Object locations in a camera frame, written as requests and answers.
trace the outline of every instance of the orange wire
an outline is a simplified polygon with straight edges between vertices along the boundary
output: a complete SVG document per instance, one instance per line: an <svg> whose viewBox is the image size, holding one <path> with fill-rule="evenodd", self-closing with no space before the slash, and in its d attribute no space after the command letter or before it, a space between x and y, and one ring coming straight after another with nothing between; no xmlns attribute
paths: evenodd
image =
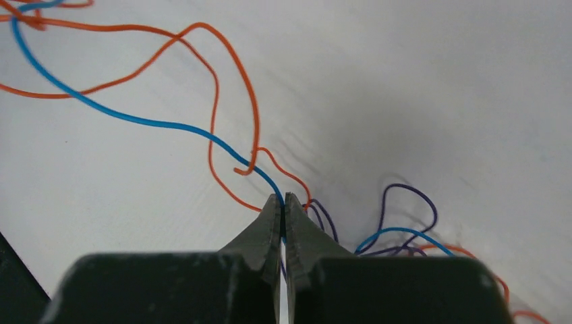
<svg viewBox="0 0 572 324"><path fill-rule="evenodd" d="M454 246L454 245L450 245L450 244L443 244L446 248L448 248L449 250L455 251L455 252L460 252L463 253L464 255L472 258L472 259L477 259L477 257L472 254L471 252L467 251L466 249L460 247L460 246ZM427 244L427 245L421 245L418 247L420 250L428 250L430 248L437 248L437 246L433 245L433 244ZM510 302L511 299L511 293L509 291L509 287L507 285L507 283L505 283L504 280L502 280L501 278L499 278L497 275L494 275L494 278L500 283L500 285L503 287L503 291L504 291L504 296L505 296L505 302L508 304Z"/></svg>
<svg viewBox="0 0 572 324"><path fill-rule="evenodd" d="M9 15L2 15L0 16L0 22L5 22L11 19L11 16ZM216 117L216 112L217 112L217 106L218 106L218 102L219 102L219 79L218 76L216 74L216 72L214 71L214 69L208 64L208 62L197 52L197 50L195 50L195 48L193 48L193 46L191 44L189 44L189 42L187 42L186 40L182 39L183 36L185 36L187 33L189 33L191 30L195 29L195 28L204 28L207 29L208 31L212 32L215 36L217 36L217 38L219 40L221 40L227 50L230 52L231 56L233 57L235 63L237 64L237 66L239 67L239 71L241 72L241 75L243 76L243 80L245 82L246 88L247 89L252 89L252 85L250 84L250 80L248 79L248 76L246 75L246 71L244 70L244 67L242 67L241 62L238 58L238 56L236 55L236 53L234 52L234 50L232 49L232 46L228 43L228 41L224 38L224 36L222 34L220 34L220 32L218 32L217 30L215 30L213 27L204 24L204 23L195 23L190 25L189 27L187 27L185 30L183 30L182 32L180 32L179 34L172 34L170 32L167 32L166 30L162 30L159 28L153 28L150 26L142 26L142 25L110 25L110 26L100 26L100 25L92 25L92 24L82 24L82 23L77 23L77 22L69 22L66 20L56 20L56 19L49 19L49 18L35 18L35 17L30 17L30 16L26 16L25 18L26 20L30 19L30 20L37 20L37 21L41 21L43 24L47 24L47 25L52 25L52 26L61 26L61 27L67 27L67 28L75 28L75 29L80 29L80 30L89 30L89 31L97 31L97 32L116 32L116 31L123 31L123 30L139 30L139 31L146 31L146 32L152 32L155 34L162 34L165 36L169 36L171 37L171 40L169 40L168 42L166 42L147 62L145 62L141 67L139 67L136 71L134 71L133 73L124 76L122 78L119 78L117 80L111 81L111 82L107 82L98 86L95 86L93 88L89 88L87 90L83 90L81 91L81 93L83 95L88 95L90 93L94 93L98 90L102 90L111 86L115 86L124 82L127 82L133 78L135 78L136 76L138 76L139 74L141 74L146 68L148 68L148 66L150 66L152 63L154 63L157 58L167 49L169 48L173 43L175 43L176 41L179 41L181 43L183 43L204 65L205 67L209 70L209 72L212 74L213 79L214 79L214 85L215 85L215 94L214 94L214 105L212 108L212 116L211 116L211 123L210 123L210 133L214 134L215 133L215 117ZM42 94L42 93L36 93L36 92L28 92L28 91L23 91L23 90L18 90L9 86L6 86L4 84L0 84L0 89L14 93L16 95L21 95L21 96L25 96L25 97L32 97L32 98L38 98L38 99L66 99L66 98L70 98L70 96L68 94ZM257 129L259 128L258 125L258 110L255 108L256 106L256 99L253 99L254 97L254 91L253 90L249 90L249 95L251 96L251 102L253 104L253 113L255 115L255 122L254 122L254 128L255 128L255 143L254 145L258 146L258 137L259 137L259 131L257 131ZM273 163L279 168L279 170L284 173L286 176L292 178L293 180L295 180L296 182L300 183L304 189L306 190L306 193L308 194L308 197L310 197L310 192L308 190L308 187L297 177L295 177L294 175L292 175L291 173L286 172L284 169L282 169L278 163L275 161L275 159L273 158L272 154L267 151L267 154L269 155L270 159L273 160ZM252 154L253 159L256 158L256 153ZM244 202L242 199L238 198L225 184L224 182L220 179L220 177L217 175L214 165L212 164L212 142L209 141L209 145L208 145L208 165L210 168L210 171L212 173L212 176L214 177L214 179L219 183L219 185L223 188L223 190L230 195L234 200L236 200L239 204L253 210L253 211L258 211L260 212L261 209L259 209L258 207L252 206L246 202Z"/></svg>
<svg viewBox="0 0 572 324"><path fill-rule="evenodd" d="M515 311L513 313L513 319L516 319L517 317L528 317L528 318L543 322L543 324L550 324L548 319L545 319L544 317L540 316L539 314L537 314L535 312L531 312L529 310L517 310L517 311Z"/></svg>
<svg viewBox="0 0 572 324"><path fill-rule="evenodd" d="M3 15L0 16L0 22L2 21L8 21L11 18L11 16L7 16L7 15ZM230 53L230 55L232 56L241 76L242 79L244 81L244 84L246 86L246 89L248 91L249 97L250 97L250 102L252 104L252 110L254 113L254 140L253 140L253 148L252 148L252 156L251 156L251 161L248 165L248 168L246 171L242 171L238 168L235 168L234 171L238 174L241 174L243 176L247 176L248 174L250 174L250 172L252 172L252 170L254 169L254 166L256 164L256 158L257 158L257 154L258 154L258 141L260 138L260 116L258 113L258 104L256 102L256 95L254 94L254 87L252 86L252 83L250 82L250 79L248 78L248 75L246 73L246 70L244 68L244 66L242 65L242 62L240 61L240 58L238 57L237 53L234 51L234 48L232 47L232 45L230 44L230 42L224 37L224 35L222 35L217 29L215 29L214 27L212 27L209 24L206 24L204 22L196 22L194 24L191 24L190 26L188 26L185 30L183 30L182 32L180 32L178 35L175 35L173 33L167 32L166 30L162 30L160 28L155 28L155 27L151 27L151 26L145 26L145 25L137 25L137 24L121 24L121 25L109 25L109 26L101 26L101 25L93 25L93 24L82 24L82 23L78 23L78 22L68 22L65 20L55 20L55 19L48 19L48 18L42 18L38 21L42 21L45 24L50 24L50 25L55 25L55 26L63 26L63 27L68 27L68 28L75 28L75 29L81 29L81 30L91 30L91 31L96 31L96 32L117 32L117 31L123 31L123 30L140 30L140 31L145 31L145 32L153 32L155 34L162 34L165 36L169 36L171 38L181 38L184 35L186 35L187 33L191 32L194 29L197 28L201 28L201 29L205 29L207 31L209 31L211 34L215 35L223 44L224 46L227 48L228 52ZM176 40L171 39L169 41L169 43L174 43ZM139 71L139 73L144 70L145 68L148 67L147 64L146 66L142 67L142 69ZM102 85L102 86L98 86L96 88L98 88L97 90L100 90L102 88L106 88L121 82L125 82L126 79L120 80L120 81L114 81L114 82L110 82L106 85ZM18 95L24 95L29 97L28 95L30 94L29 92L20 92L16 89L7 87L7 86L0 86L0 88L2 88L3 90L7 90L9 92L12 93L17 93ZM68 97L61 97L62 95L55 95L55 97L53 97L52 99L55 98L68 98ZM34 98L38 98L38 95L32 95L32 97Z"/></svg>
<svg viewBox="0 0 572 324"><path fill-rule="evenodd" d="M310 207L310 202L312 200L312 195L310 195L310 189L308 188L308 186L302 181L300 180L299 177L293 175L292 173L289 173L288 171L284 170L279 164L278 162L276 162L276 159L274 158L274 155L272 155L272 153L265 147L259 147L258 148L259 151L262 151L264 153L266 153L268 155L268 157L270 157L270 160L272 161L272 163L274 163L274 166L280 171L282 172L282 174L286 175L288 178L296 181L297 183L300 184L300 186L302 186L304 188L304 190L306 191L306 196L308 196L308 200L306 201L306 206L304 207L304 210L307 211L308 207Z"/></svg>
<svg viewBox="0 0 572 324"><path fill-rule="evenodd" d="M39 0L14 0L14 1L22 2L22 3L40 2ZM58 7L69 8L69 9L80 9L80 8L90 7L93 4L94 4L94 0L86 0L86 2L83 2L83 3L62 3L62 4L58 5ZM20 10L18 10L14 6L10 5L8 3L8 1L6 1L6 0L0 0L0 5L2 7L4 7L4 9L6 9L9 13L16 16L19 20L23 21L24 23L26 23L27 25L29 25L33 29L42 30L42 31L46 30L46 26L44 24L42 24L41 21L37 20L39 18L40 19L42 18L42 11L41 10L35 9L34 10L35 17L33 17L35 19L32 19L32 17L30 17L30 16L25 16L22 12L20 12Z"/></svg>
<svg viewBox="0 0 572 324"><path fill-rule="evenodd" d="M78 8L78 7L86 7L86 6L89 6L92 4L93 4L93 0L88 0L86 3L68 5L68 7L71 6L71 7ZM39 16L39 14L36 17L25 16L20 11L18 11L16 8L12 7L6 0L0 0L0 5L2 5L2 7L4 7L6 10L8 10L11 14L15 15L21 21L29 24L30 26L32 26L36 29L42 30L42 28L44 28L44 27L42 27L39 23L40 22L46 23L47 21L49 21L48 19L42 18L41 16ZM0 21L6 21L9 19L11 19L11 16L7 16L7 15L0 16ZM118 30L109 30L108 29L112 26L88 25L88 24L80 24L80 23L76 23L76 22L67 22L67 25L62 24L59 26L66 26L66 27L70 27L70 28L77 28L77 29L84 29L84 30L93 30L93 31L99 31L99 32L118 31ZM154 28L154 27L150 27L150 26L143 26L143 25L132 25L132 24L115 25L113 27L117 27L117 26L123 26L122 29L120 29L120 30L144 30L144 31L148 31L148 32L159 31L158 28ZM242 65L242 62L240 61L238 55L234 51L230 42L214 27L212 27L208 24L205 24L205 23L195 23L195 24L192 24L191 26L189 26L183 32L181 32L181 34L185 35L188 32L190 32L191 30L196 29L196 28L203 28L203 29L209 31L211 34L215 35L224 44L224 46L227 48L228 52L232 56L236 66L239 70L239 73L241 74L241 77L244 80L246 90L247 90L248 95L250 97L250 102L252 104L252 111L254 113L254 139L252 141L253 142L252 143L252 156L251 156L250 163L248 164L248 167L246 170L241 170L237 167L235 167L233 169L234 172L240 174L241 176L248 176L254 170L254 166L256 164L256 158L257 158L257 154L258 154L258 150L257 150L258 141L260 140L260 116L258 113L258 102L256 101L256 95L254 94L254 87L252 86L252 83L250 82L250 79L248 78L248 74L246 73L246 70L245 70L244 66Z"/></svg>

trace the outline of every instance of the white surface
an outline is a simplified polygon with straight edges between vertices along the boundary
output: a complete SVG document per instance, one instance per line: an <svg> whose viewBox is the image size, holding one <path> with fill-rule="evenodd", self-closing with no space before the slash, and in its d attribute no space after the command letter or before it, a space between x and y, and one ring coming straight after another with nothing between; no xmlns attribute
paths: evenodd
<svg viewBox="0 0 572 324"><path fill-rule="evenodd" d="M442 240L470 249L553 323L570 323L571 10L565 0L102 0L45 15L173 32L212 24L252 78L262 145L310 185L344 246L372 233L380 179L398 173L434 199ZM133 71L166 41L60 28L25 35L77 89ZM252 115L232 61L206 32L188 39L221 78L217 134L248 156ZM55 91L25 63L7 24L0 42L2 82ZM207 71L176 45L139 78L92 98L208 129L212 96ZM0 230L50 294L82 254L216 249L256 215L216 185L203 138L74 100L0 92L0 103ZM215 151L222 178L262 205L270 188L235 175L237 163ZM283 192L304 195L267 158L260 166ZM429 220L412 196L390 198Z"/></svg>

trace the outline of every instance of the wire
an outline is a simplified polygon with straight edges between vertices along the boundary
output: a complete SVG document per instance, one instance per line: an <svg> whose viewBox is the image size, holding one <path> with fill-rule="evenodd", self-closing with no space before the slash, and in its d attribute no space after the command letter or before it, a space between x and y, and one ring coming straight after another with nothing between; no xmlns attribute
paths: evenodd
<svg viewBox="0 0 572 324"><path fill-rule="evenodd" d="M14 1L22 2L22 3L38 2L38 0L14 0ZM81 9L81 8L85 8L85 7L90 7L93 4L94 4L94 0L86 0L86 2L83 2L83 3L60 3L57 7L68 8L68 9ZM4 9L6 9L9 13L16 16L19 20L25 22L28 26L32 27L33 29L37 29L37 30L41 30L41 31L46 30L45 24L38 21L38 20L42 19L41 10L35 9L34 10L35 17L30 17L30 16L25 16L24 14L22 14L22 12L20 10L18 10L14 6L10 5L8 3L8 1L6 1L6 0L0 0L0 6L4 7Z"/></svg>
<svg viewBox="0 0 572 324"><path fill-rule="evenodd" d="M11 16L0 16L0 21L8 21L10 19ZM235 58L235 63L237 65L241 65L240 60L238 59L237 55L235 54L234 50L232 49L232 46L229 44L229 42L224 38L224 36L222 36L222 34L220 34L220 32L216 31L212 26L200 26L200 24L192 24L191 26L187 27L184 31L180 32L179 34L172 34L166 30L161 30L159 28L154 28L154 27L150 27L150 26L143 26L143 25L111 25L111 26L99 26L99 25L89 25L89 24L81 24L81 23L77 23L77 22L68 22L65 20L53 20L53 19L48 19L48 18L43 18L42 22L44 22L45 24L50 24L50 25L54 25L54 26L62 26L62 27L68 27L68 28L75 28L75 29L82 29L82 30L90 30L90 31L99 31L99 32L115 32L115 31L123 31L123 30L140 30L140 31L146 31L146 32L153 32L155 34L162 34L165 36L169 36L171 37L171 40L169 40L168 42L166 42L147 62L145 62L141 67L139 67L136 71L134 71L133 73L122 77L120 79L117 79L115 81L112 82L108 82L108 83L104 83L101 84L99 86L96 86L94 88L90 88L88 90L84 90L81 93L83 95L87 95L93 92L96 92L98 90L102 90L111 86L115 86L118 84L121 84L123 82L127 82L133 78L135 78L136 76L138 76L139 74L141 74L148 66L150 66L152 63L154 63L159 56L161 56L162 53L164 53L165 50L167 50L172 44L174 44L175 42L181 42L183 43L200 61L201 63L207 68L207 70L211 73L213 80L214 80L214 104L212 107L212 116L211 116L211 124L210 124L210 133L214 134L215 133L215 118L216 118L216 112L217 112L217 105L219 102L219 79L217 76L217 73L214 71L214 69L210 66L210 64L203 58L203 56L201 56L199 54L199 52L197 52L197 50L195 48L193 48L193 46L191 44L189 44L189 42L187 42L186 40L182 39L183 36L185 36L187 33L189 33L191 30L195 29L195 28L205 28L208 31L210 31L211 33L215 34L215 36L217 36L223 43L225 43L225 46L227 47L227 49L229 50L229 52L231 53L231 56L233 58ZM243 80L244 83L248 85L250 84L250 81L248 79L248 76L245 74L242 75L243 76ZM0 88L3 90L6 90L8 92L12 92L14 94L17 95L22 95L25 97L32 97L32 98L38 98L38 99L66 99L66 98L70 98L70 96L68 94L40 94L40 93L35 93L35 92L26 92L26 91L22 91L22 90L18 90L18 89L14 89L8 86L5 86L3 84L0 84ZM268 151L268 149L266 148L257 148L259 151L263 151L266 150L265 153L270 153ZM272 156L272 153L269 154L270 159L274 160L273 163L275 164L275 166L277 166L277 168L284 173L286 176L288 176L289 178L295 180L296 182L300 183L309 199L310 199L310 191L308 189L308 187L306 186L305 183L303 183L298 177L294 176L293 174L285 171L282 167L279 166L279 164L275 161L274 157ZM252 206L246 202L244 202L242 199L238 198L238 196L236 196L225 184L224 182L220 179L220 177L217 175L214 165L212 163L212 142L209 141L209 146L208 146L208 164L209 164L209 168L210 171L212 173L213 178L219 183L219 185L223 188L223 190L230 195L234 200L236 200L239 204L260 212L261 209L255 206Z"/></svg>
<svg viewBox="0 0 572 324"><path fill-rule="evenodd" d="M20 6L19 9L20 9L20 11L29 11L29 10L33 10L33 9L49 8L49 7L53 7L55 5L60 4L62 1L63 0L54 0L52 2L46 2L46 3L30 3L30 4ZM185 125L185 124L181 124L181 123L173 123L173 122L168 122L168 121L166 121L166 122L165 121L158 121L158 120L153 120L153 119L136 117L136 116L128 115L125 113L120 113L118 111L115 111L115 110L112 110L108 107L105 107L105 106L89 99L88 97L85 97L81 93L75 91L74 89L70 88L68 85L59 81L56 77L51 75L37 61L37 59L30 52L30 50L26 44L26 41L24 40L24 38L20 32L20 28L18 26L18 19L17 18L12 18L11 27L12 27L12 32L13 32L14 38L18 44L18 47L20 48L20 50L24 54L24 57L26 57L26 59L30 62L30 64L40 74L42 74L42 76L44 76L49 82L51 82L53 85L60 88L61 90L63 90L67 94L71 95L72 97L76 98L77 100L91 106L92 108L95 108L95 109L101 111L102 113L106 113L107 115L110 115L112 117L116 117L116 118L119 118L119 119L122 119L122 120L125 120L128 122L133 122L135 124L141 124L141 125L159 127L159 128L172 128L172 129L178 129L178 130L185 130L188 132L193 132L193 133L199 134L199 135L206 137L206 138L210 139L211 141L217 143L219 146L221 146L223 149L225 149L225 151L227 151L232 157L237 159L240 163L242 163L244 165L249 165L249 162L246 159L244 159L242 156L240 156L235 150L233 150L226 142L222 141L220 138L216 137L215 135L212 135L212 134L206 132L205 130L202 130L202 129L197 128L195 126ZM252 153L252 156L253 156L253 160L254 160L256 153ZM280 200L281 205L284 206L284 199L283 199L282 195L280 194L280 190L278 189L276 184L270 179L270 177L268 177L268 175L266 175L258 167L254 167L253 170L256 173L260 174L268 182L268 184L270 184L270 186L276 192L276 194Z"/></svg>
<svg viewBox="0 0 572 324"><path fill-rule="evenodd" d="M455 255L449 251L446 247L444 247L441 243L437 242L436 240L432 239L431 237L427 236L425 233L422 232L418 232L415 231L414 229L410 229L410 228L405 228L405 227L388 227L388 228L384 228L384 229L380 229L379 231L377 231L377 233L375 233L374 235L370 236L369 238L366 238L355 250L356 254L361 254L361 252L363 251L362 249L364 248L365 245L367 245L368 243L370 243L371 241L377 239L377 237L379 237L379 235L383 234L383 233L387 233L387 232L407 232L407 233L411 233L414 234L415 236L420 236L422 238L424 238L425 240L433 243L435 246L437 246L437 248L441 249L445 254L454 257Z"/></svg>
<svg viewBox="0 0 572 324"><path fill-rule="evenodd" d="M477 257L472 254L471 252L469 252L468 250L460 247L460 246L454 246L454 245L450 245L450 244L443 244L446 248L448 248L449 250L455 251L455 252L460 252L463 253L464 255L466 255L467 257L470 257L472 259L477 260ZM429 250L431 248L438 248L435 245L432 244L427 244L427 245L421 245L418 247L420 250ZM502 280L499 276L494 275L494 278L500 283L500 285L503 287L503 294L505 297L505 302L508 304L511 301L511 293L509 291L509 287L507 285L507 283L505 283L504 280Z"/></svg>
<svg viewBox="0 0 572 324"><path fill-rule="evenodd" d="M318 223L320 224L320 228L322 229L322 232L325 232L326 229L324 227L324 222L322 221L322 217L320 216L318 209L316 209L316 207L314 207L314 205L312 205L312 204L310 204L308 206L314 211L314 214L316 214L316 218L318 219Z"/></svg>
<svg viewBox="0 0 572 324"><path fill-rule="evenodd" d="M339 243L338 231L336 230L336 226L334 225L334 221L332 220L330 213L328 213L328 211L324 208L324 205L322 205L322 203L319 202L317 199L313 198L312 200L310 200L310 202L316 204L318 208L322 211L322 213L324 213L324 216L326 217L326 220L328 221L328 223L330 224L330 228L332 229L332 236L334 238L334 241L336 241L336 243Z"/></svg>
<svg viewBox="0 0 572 324"><path fill-rule="evenodd" d="M384 216L385 216L385 209L386 209L385 206L386 206L386 201L387 201L387 193L391 188L403 188L403 189L409 190L411 192L414 192L415 194L417 194L418 196L423 198L423 200L425 200L427 205L429 205L429 207L433 211L433 222L428 227L424 228L420 233L426 233L426 232L432 230L433 227L435 227L435 225L437 225L437 220L438 220L437 208L435 207L435 204L431 201L431 199L429 199L429 197L427 197L427 195L425 195L423 192L421 192L417 188L414 188L414 187L407 185L407 184L390 184L387 187L385 187L385 189L383 190L383 195L382 195L382 199L381 199L381 212L380 212L380 217L379 217L379 224L377 227L378 231L380 231L383 228L383 220L384 220ZM403 243L403 245L401 245L401 248L397 249L392 255L397 255L399 252L401 252L402 249L404 249L407 245L409 245L409 243L411 243L413 240L415 240L415 238L417 238L417 235L414 235L410 239L405 241L405 243ZM378 239L378 236L376 236L375 239L373 241L371 241L363 250L360 250L360 252L358 254L367 252L369 249L371 249L371 247L377 242L377 239Z"/></svg>
<svg viewBox="0 0 572 324"><path fill-rule="evenodd" d="M517 310L512 314L512 316L513 316L513 319L516 319L518 317L527 317L530 319L535 319L537 321L540 321L543 324L550 324L548 319L545 319L544 317L540 316L539 314L537 314L535 312L531 312L529 310Z"/></svg>
<svg viewBox="0 0 572 324"><path fill-rule="evenodd" d="M280 270L282 271L282 275L284 276L284 281L287 282L286 267L284 266L284 261L282 260L282 257L280 257Z"/></svg>

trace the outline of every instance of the black object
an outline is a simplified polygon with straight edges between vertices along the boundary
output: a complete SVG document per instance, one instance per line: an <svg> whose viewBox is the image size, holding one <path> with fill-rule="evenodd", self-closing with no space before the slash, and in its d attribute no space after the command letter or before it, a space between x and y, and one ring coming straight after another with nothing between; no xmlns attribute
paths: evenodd
<svg viewBox="0 0 572 324"><path fill-rule="evenodd" d="M38 323L50 301L0 233L0 323Z"/></svg>
<svg viewBox="0 0 572 324"><path fill-rule="evenodd" d="M94 254L41 323L277 323L280 241L291 323L512 323L493 276L468 258L358 258L274 195L218 252Z"/></svg>

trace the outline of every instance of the blue wire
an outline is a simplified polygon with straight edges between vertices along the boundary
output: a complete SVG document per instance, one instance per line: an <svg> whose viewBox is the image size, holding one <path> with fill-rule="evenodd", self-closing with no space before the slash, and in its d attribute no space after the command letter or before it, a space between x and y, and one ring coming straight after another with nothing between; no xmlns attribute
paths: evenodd
<svg viewBox="0 0 572 324"><path fill-rule="evenodd" d="M19 6L18 9L21 12L30 11L30 10L34 10L34 9L46 9L46 8L50 8L50 7L54 7L56 5L59 5L62 2L63 2L63 0L54 0L52 2L28 3L25 5ZM169 122L169 121L165 122L165 121L159 121L159 120L153 120L153 119L146 119L146 118L136 117L133 115L128 115L126 113L120 113L118 111L115 111L115 110L112 110L108 107L105 107L105 106L101 105L100 103L97 103L97 102L89 99L88 97L85 97L84 95L82 95L78 91L75 91L74 89L70 88L68 85L66 85L63 82L61 82L60 80L58 80L56 77L54 77L52 74L50 74L40 64L40 62L38 62L38 60L34 57L32 52L30 51L28 45L26 44L26 41L24 40L24 37L22 36L22 33L20 32L20 27L18 26L18 19L16 17L12 17L11 27L12 27L12 33L14 35L14 38L16 39L16 42L17 42L18 46L20 47L20 50L24 54L24 57L26 57L26 59L36 69L36 71L38 71L42 76L44 76L44 78L46 78L53 85L60 88L63 92L65 92L65 93L69 94L70 96L76 98L77 100L85 103L86 105L101 111L102 113L110 115L111 117L115 117L115 118L125 120L127 122L132 122L135 124L141 124L141 125L152 126L152 127L172 128L175 130L185 130L187 132L199 134L199 135L206 137L209 140L213 141L214 143L216 143L220 147L222 147L225 151L227 151L232 157L237 159L240 163L248 166L248 164L249 164L248 160L241 157L226 142L224 142L220 138L216 137L215 135L207 132L206 130L202 130L198 127L190 126L190 125L186 125L186 124L181 124L181 123L173 123L173 122ZM266 182L268 182L268 184L270 184L272 189L276 192L278 199L280 200L280 205L282 207L284 207L284 198L282 197L282 194L280 193L278 186L260 168L254 167L254 171L256 173L260 174L260 176L262 176L266 180Z"/></svg>
<svg viewBox="0 0 572 324"><path fill-rule="evenodd" d="M369 238L366 238L366 240L363 241L356 248L355 253L361 252L361 250L364 248L365 245L367 245L367 243L377 239L377 237L379 235L381 235L385 232L407 232L407 233L415 234L415 235L420 236L420 237L424 238L425 240L429 241L431 244L435 245L436 247L440 248L443 252L445 252L445 254L452 256L452 257L455 256L448 248L444 247L443 244L441 244L441 243L437 242L436 240L432 239L431 237L427 236L425 233L415 231L414 229L405 228L405 227L388 227L388 228L384 228L384 229L378 231L377 233L370 236Z"/></svg>

